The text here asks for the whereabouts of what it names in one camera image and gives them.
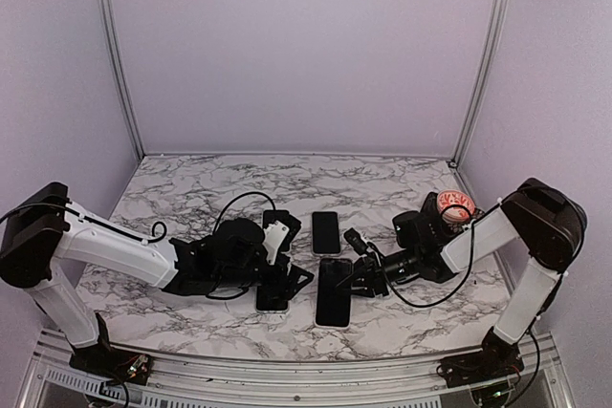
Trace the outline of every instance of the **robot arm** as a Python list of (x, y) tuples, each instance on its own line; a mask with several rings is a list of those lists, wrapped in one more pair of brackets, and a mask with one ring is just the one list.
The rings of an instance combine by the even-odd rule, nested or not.
[(102, 318), (87, 308), (61, 269), (61, 259), (109, 268), (178, 295), (209, 298), (219, 287), (257, 286), (268, 304), (286, 305), (314, 275), (292, 266), (279, 251), (299, 222), (265, 229), (247, 219), (221, 223), (191, 243), (149, 238), (112, 224), (68, 199), (68, 188), (50, 183), (10, 213), (0, 249), (0, 277), (24, 289), (65, 333), (71, 365), (83, 371), (145, 383), (150, 357), (110, 345)]
[(355, 230), (345, 239), (358, 254), (352, 285), (358, 294), (388, 294), (392, 281), (424, 278), (444, 283), (465, 271), (472, 262), (491, 254), (510, 241), (521, 240), (530, 260), (507, 308), (482, 343), (482, 351), (446, 357), (440, 375), (448, 387), (480, 382), (522, 370), (517, 343), (536, 318), (553, 301), (564, 272), (581, 248), (586, 216), (564, 195), (529, 179), (499, 205), (473, 222), (471, 229), (453, 234), (442, 220), (431, 193), (420, 212), (410, 211), (394, 219), (398, 244), (404, 249), (386, 257), (372, 254)]

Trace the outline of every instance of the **lavender wall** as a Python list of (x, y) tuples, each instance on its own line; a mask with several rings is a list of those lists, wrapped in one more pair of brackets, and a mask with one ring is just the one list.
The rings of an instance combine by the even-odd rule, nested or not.
[[(0, 213), (62, 181), (108, 215), (136, 160), (97, 0), (0, 0), (0, 51)], [(0, 400), (13, 406), (43, 318), (2, 282), (0, 317)]]
[[(582, 204), (586, 244), (547, 323), (578, 407), (609, 405), (612, 0), (510, 0), (465, 162), (484, 205), (536, 176)], [(517, 276), (527, 257), (503, 253)]]
[(149, 152), (449, 157), (492, 0), (113, 0)]

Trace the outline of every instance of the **marble surface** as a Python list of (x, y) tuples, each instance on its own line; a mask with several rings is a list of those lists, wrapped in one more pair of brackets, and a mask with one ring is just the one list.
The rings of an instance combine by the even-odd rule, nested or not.
[[(340, 230), (363, 230), (383, 253), (397, 250), (391, 219), (418, 209), (431, 190), (457, 188), (443, 161), (323, 156), (215, 156), (146, 158), (127, 187), (113, 221), (148, 232), (156, 220), (186, 240), (211, 232), (219, 211), (248, 190), (270, 194), (278, 208), (302, 221), (290, 255), (317, 272), (311, 253), (310, 214), (334, 210)], [(231, 216), (257, 222), (268, 208), (247, 198)], [(342, 244), (342, 257), (355, 258)], [(460, 281), (439, 286), (416, 281), (401, 288), (414, 302), (431, 302)], [(352, 300), (346, 329), (315, 325), (317, 279), (286, 314), (259, 314), (254, 290), (233, 301), (177, 297), (125, 275), (89, 266), (78, 292), (99, 311), (114, 341), (174, 353), (274, 360), (390, 357), (479, 344), (509, 295), (492, 257), (474, 265), (467, 284), (446, 303), (413, 310), (394, 296)]]

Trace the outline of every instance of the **wire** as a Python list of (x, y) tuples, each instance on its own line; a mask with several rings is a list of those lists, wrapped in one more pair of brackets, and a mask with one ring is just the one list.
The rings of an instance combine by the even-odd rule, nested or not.
[(514, 372), (516, 373), (516, 376), (518, 377), (518, 381), (516, 382), (516, 385), (520, 384), (520, 380), (523, 378), (523, 376), (520, 373), (520, 370), (518, 370), (516, 365), (511, 365), (510, 368), (514, 370)]
[(134, 363), (134, 362), (136, 361), (136, 359), (137, 359), (138, 357), (140, 357), (140, 356), (141, 356), (140, 354), (136, 354), (136, 355), (132, 356), (132, 357), (131, 357), (129, 360), (126, 360), (126, 361), (124, 361), (123, 363), (120, 363), (119, 365), (117, 365), (117, 366), (115, 367), (115, 370), (117, 370), (117, 369), (118, 369), (118, 367), (123, 367), (123, 366), (127, 365), (128, 363)]
[(248, 287), (241, 287), (239, 288), (240, 292), (236, 293), (235, 295), (230, 295), (230, 296), (215, 296), (215, 295), (211, 295), (210, 293), (205, 295), (206, 298), (208, 298), (209, 300), (219, 300), (219, 301), (226, 301), (226, 300), (235, 300), (236, 298), (240, 298), (243, 295), (246, 295), (247, 292), (249, 291)]
[(10, 210), (9, 212), (7, 212), (6, 214), (4, 214), (2, 217), (0, 217), (0, 225), (5, 220), (9, 219), (10, 217), (12, 217), (15, 214), (18, 214), (22, 210), (30, 209), (30, 208), (33, 208), (33, 207), (47, 207), (47, 208), (55, 209), (55, 210), (62, 211), (62, 212), (68, 212), (69, 214), (76, 215), (79, 219), (83, 219), (83, 220), (85, 220), (85, 221), (87, 221), (87, 222), (89, 222), (91, 224), (101, 226), (103, 228), (106, 228), (106, 229), (108, 229), (110, 231), (113, 231), (113, 232), (115, 232), (117, 234), (120, 234), (121, 236), (125, 236), (126, 238), (132, 239), (134, 241), (146, 241), (148, 244), (159, 243), (168, 234), (168, 228), (167, 228), (167, 226), (165, 225), (164, 222), (155, 222), (153, 224), (153, 226), (151, 227), (152, 235), (155, 236), (155, 228), (158, 225), (162, 226), (162, 230), (163, 230), (162, 231), (162, 235), (158, 236), (156, 238), (153, 238), (153, 239), (146, 239), (146, 238), (143, 238), (142, 236), (137, 236), (137, 235), (134, 235), (132, 233), (128, 233), (127, 231), (123, 231), (122, 229), (117, 228), (116, 226), (109, 225), (109, 224), (107, 224), (105, 222), (102, 222), (102, 221), (100, 221), (98, 219), (94, 219), (93, 217), (89, 217), (87, 215), (82, 215), (78, 211), (72, 209), (71, 207), (66, 207), (65, 205), (53, 204), (53, 203), (28, 203), (28, 204), (21, 204), (18, 207), (14, 208), (14, 209)]
[(520, 391), (520, 393), (510, 402), (508, 402), (506, 404), (506, 408), (514, 405), (521, 397), (523, 397), (523, 395), (525, 395), (525, 393), (527, 392), (527, 390), (534, 384), (534, 381), (536, 380), (537, 377), (537, 372), (539, 372), (539, 365), (541, 363), (541, 352), (539, 349), (539, 343), (537, 342), (536, 336), (534, 335), (534, 333), (532, 332), (531, 329), (529, 329), (527, 331), (527, 334), (533, 339), (534, 344), (535, 344), (535, 350), (537, 352), (537, 361), (535, 363), (535, 371), (534, 374), (532, 375), (531, 379), (529, 380), (529, 382), (527, 383), (527, 385), (523, 388), (522, 391)]
[(102, 369), (97, 369), (97, 372), (100, 373), (104, 373), (106, 376), (111, 378), (111, 382), (113, 382), (113, 384), (109, 384), (107, 381), (106, 385), (107, 386), (121, 386), (121, 388), (123, 389), (123, 392), (125, 393), (125, 402), (123, 403), (123, 408), (129, 408), (130, 406), (130, 391), (127, 388), (127, 386), (125, 385), (125, 381), (121, 380), (120, 377), (118, 377), (117, 375), (115, 375), (113, 372), (108, 372), (106, 370), (102, 370)]
[(219, 214), (219, 217), (217, 217), (217, 221), (214, 224), (214, 229), (212, 230), (212, 234), (217, 232), (217, 229), (219, 228), (219, 225), (221, 224), (221, 219), (223, 218), (223, 215), (226, 213), (226, 211), (230, 208), (230, 206), (234, 204), (236, 201), (241, 200), (242, 198), (245, 198), (250, 195), (263, 196), (270, 202), (270, 204), (272, 205), (272, 209), (276, 210), (276, 204), (274, 204), (274, 201), (272, 198), (270, 198), (270, 196), (268, 196), (262, 191), (248, 191), (247, 193), (243, 193), (242, 195), (236, 196), (233, 200), (231, 200), (229, 203), (226, 204), (226, 206), (223, 208), (223, 210)]
[[(449, 209), (456, 208), (456, 207), (463, 208), (466, 212), (468, 212), (468, 214), (470, 215), (470, 218), (471, 218), (471, 212), (464, 205), (460, 205), (460, 204), (452, 204), (449, 207), (445, 208), (441, 212), (440, 217), (442, 218), (444, 213), (447, 212)], [(404, 303), (406, 303), (408, 306), (410, 306), (412, 308), (417, 308), (417, 309), (424, 310), (424, 309), (427, 309), (427, 308), (433, 308), (434, 306), (438, 306), (438, 305), (444, 303), (445, 301), (448, 301), (457, 291), (459, 291), (459, 289), (461, 289), (464, 286), (464, 284), (466, 283), (466, 281), (470, 277), (471, 267), (473, 266), (473, 262), (474, 262), (474, 237), (475, 237), (474, 224), (475, 224), (475, 221), (471, 221), (471, 223), (470, 223), (470, 262), (468, 263), (468, 269), (466, 270), (466, 275), (461, 280), (459, 285), (452, 290), (451, 293), (446, 295), (444, 298), (441, 298), (440, 300), (434, 301), (433, 303), (429, 303), (427, 305), (419, 305), (417, 303), (412, 303), (411, 301), (406, 300), (397, 291), (397, 289), (395, 289), (395, 287), (393, 287), (393, 284), (391, 284), (391, 282), (389, 281), (389, 278), (387, 277), (386, 272), (384, 270), (383, 264), (381, 263), (380, 257), (382, 256), (382, 254), (379, 252), (379, 250), (373, 244), (370, 243), (369, 246), (374, 249), (374, 251), (377, 254), (377, 257), (379, 257), (379, 265), (381, 265), (381, 268), (382, 268), (382, 277), (384, 277), (384, 282), (389, 286), (391, 291), (393, 291), (393, 293), (395, 293), (395, 296), (397, 296), (400, 300), (402, 300)]]

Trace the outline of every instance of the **enclosure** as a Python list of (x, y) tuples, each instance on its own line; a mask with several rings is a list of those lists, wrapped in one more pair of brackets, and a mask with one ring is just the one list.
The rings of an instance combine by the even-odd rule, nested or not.
[[(2, 213), (58, 181), (114, 223), (148, 234), (163, 220), (194, 239), (232, 198), (265, 191), (302, 222), (292, 256), (316, 273), (313, 212), (336, 211), (342, 231), (390, 253), (392, 218), (428, 192), (460, 189), (487, 210), (535, 177), (580, 204), (588, 229), (535, 325), (541, 349), (520, 342), (513, 396), (538, 373), (515, 406), (607, 406), (612, 0), (1, 5)], [(233, 215), (258, 221), (262, 205)], [(170, 298), (112, 270), (62, 267), (111, 340), (156, 359), (147, 386), (128, 384), (132, 406), (428, 408), (473, 406), (480, 386), (449, 390), (437, 362), (478, 349), (529, 259), (519, 242), (500, 248), (430, 310), (354, 298), (342, 330), (315, 324), (317, 280), (266, 315), (252, 293)], [(402, 291), (430, 301), (460, 278)], [(100, 378), (75, 373), (63, 334), (0, 284), (5, 405), (87, 406), (81, 393)]]

